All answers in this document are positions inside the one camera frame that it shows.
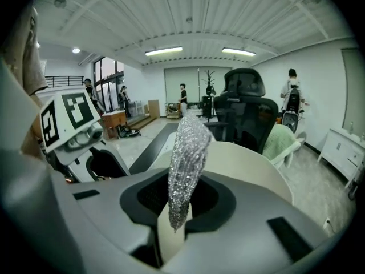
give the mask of wooden cabinet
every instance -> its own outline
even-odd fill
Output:
[[[365,142],[344,129],[330,129],[318,161],[322,158],[351,181],[365,159]]]

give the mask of drawer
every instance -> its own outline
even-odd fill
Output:
[[[365,155],[364,151],[361,151],[361,150],[353,147],[353,150],[351,151],[351,153],[349,154],[349,156],[347,158],[350,161],[352,161],[354,164],[359,166],[364,159],[364,155]]]
[[[341,172],[348,180],[352,180],[358,167],[350,162],[348,159],[344,159],[341,164]]]

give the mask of wooden table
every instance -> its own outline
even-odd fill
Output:
[[[118,138],[117,127],[119,125],[125,126],[127,118],[124,111],[108,112],[102,116],[103,126],[109,139]]]

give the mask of floor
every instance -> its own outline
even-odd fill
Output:
[[[150,142],[167,123],[179,120],[157,119],[141,129],[142,136],[112,140],[126,165],[130,167]],[[331,236],[351,220],[356,207],[344,191],[346,179],[321,161],[318,155],[306,146],[295,152],[290,168],[282,165],[280,171],[294,195],[294,205],[322,226],[327,217],[331,227],[326,233]]]

